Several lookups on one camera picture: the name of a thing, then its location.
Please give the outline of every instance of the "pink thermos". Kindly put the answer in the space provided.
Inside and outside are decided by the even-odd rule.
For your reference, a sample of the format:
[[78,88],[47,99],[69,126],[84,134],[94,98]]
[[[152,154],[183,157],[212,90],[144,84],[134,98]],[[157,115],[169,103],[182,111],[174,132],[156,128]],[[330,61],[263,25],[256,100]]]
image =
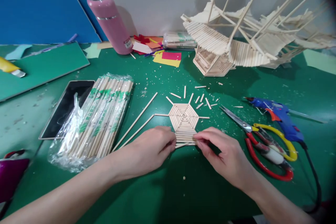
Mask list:
[[132,41],[113,0],[87,0],[109,42],[119,54],[132,52]]

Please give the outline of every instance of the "bundle of chopsticks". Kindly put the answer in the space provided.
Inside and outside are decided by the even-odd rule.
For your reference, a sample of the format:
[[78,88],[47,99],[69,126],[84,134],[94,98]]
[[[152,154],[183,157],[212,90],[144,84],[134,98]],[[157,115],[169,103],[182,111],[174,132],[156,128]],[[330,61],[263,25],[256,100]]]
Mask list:
[[193,49],[197,42],[187,32],[167,32],[163,35],[164,48],[171,49]]
[[108,73],[99,77],[82,108],[75,105],[54,140],[62,141],[54,158],[62,159],[64,164],[64,159],[78,162],[106,156],[116,138],[132,86],[129,76]]

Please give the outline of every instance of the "workbench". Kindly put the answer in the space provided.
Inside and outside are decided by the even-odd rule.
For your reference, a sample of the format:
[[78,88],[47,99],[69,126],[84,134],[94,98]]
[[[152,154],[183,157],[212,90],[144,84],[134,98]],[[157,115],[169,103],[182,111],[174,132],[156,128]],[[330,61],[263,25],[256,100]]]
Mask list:
[[[135,54],[135,60],[131,56],[116,54],[112,48],[104,49],[99,58],[90,59],[90,66],[1,103],[0,155],[24,148],[27,150],[26,156],[31,159],[6,215],[75,176],[47,161],[51,141],[40,141],[38,136],[69,81],[96,80],[107,72],[130,75],[136,84],[117,139],[127,131],[155,92],[158,92],[157,97],[128,136],[150,115],[167,114],[170,111],[172,105],[166,96],[175,103],[188,103],[191,93],[194,93],[191,102],[194,108],[197,96],[205,93],[211,104],[223,104],[250,124],[264,123],[279,128],[270,121],[268,115],[261,115],[245,102],[244,96],[273,99],[290,109],[327,120],[327,124],[321,124],[292,117],[305,135],[322,186],[322,199],[330,199],[334,189],[332,178],[336,162],[336,76],[307,67],[301,54],[293,59],[292,68],[272,70],[237,67],[225,77],[203,77],[192,62],[194,55],[194,52],[182,52],[181,65],[175,68],[154,63],[152,57],[144,58]],[[186,99],[180,100],[169,94],[173,92],[183,97],[185,85]],[[207,88],[194,88],[202,85]],[[252,162],[244,141],[245,133],[221,112],[219,106],[214,106],[212,110],[202,106],[196,111],[199,116],[210,117],[208,120],[199,120],[197,131],[210,126],[223,130],[239,141]],[[157,125],[171,126],[171,123],[168,117],[155,116],[140,133]],[[316,199],[315,181],[303,150],[297,143],[294,146],[299,153],[298,160],[291,162],[294,179],[281,182],[264,176],[298,206],[312,205]],[[268,167],[281,172],[272,165]],[[79,223],[222,223],[259,213],[260,210],[251,199],[218,175],[197,147],[190,146],[177,149],[158,170],[114,185]]]

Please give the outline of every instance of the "fingernail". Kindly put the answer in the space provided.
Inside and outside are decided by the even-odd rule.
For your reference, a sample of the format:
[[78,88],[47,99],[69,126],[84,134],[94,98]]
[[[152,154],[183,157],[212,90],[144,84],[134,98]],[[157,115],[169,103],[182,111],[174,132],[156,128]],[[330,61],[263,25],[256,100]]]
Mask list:
[[197,144],[197,146],[198,146],[199,148],[201,148],[201,149],[204,147],[204,143],[201,142],[201,141],[196,141],[196,144]]

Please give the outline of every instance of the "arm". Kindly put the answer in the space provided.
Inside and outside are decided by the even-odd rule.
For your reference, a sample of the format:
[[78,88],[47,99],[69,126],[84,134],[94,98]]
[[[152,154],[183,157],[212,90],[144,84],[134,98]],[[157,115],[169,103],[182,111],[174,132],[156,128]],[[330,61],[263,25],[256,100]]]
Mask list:
[[[252,198],[271,223],[315,222],[254,169],[236,139],[213,127],[194,138],[216,172]],[[220,149],[218,156],[208,146],[209,141]]]
[[175,150],[175,144],[176,136],[169,127],[147,130],[1,224],[75,223],[112,185],[159,168]]

